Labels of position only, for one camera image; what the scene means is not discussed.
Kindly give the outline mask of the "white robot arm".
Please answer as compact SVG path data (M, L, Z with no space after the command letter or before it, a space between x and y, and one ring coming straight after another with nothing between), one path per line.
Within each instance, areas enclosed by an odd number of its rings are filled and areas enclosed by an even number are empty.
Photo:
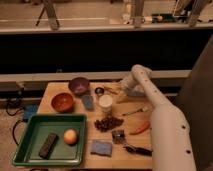
M197 171L188 121L150 77L149 68L136 64L121 81L121 87L132 91L139 85L154 107L150 116L153 171Z

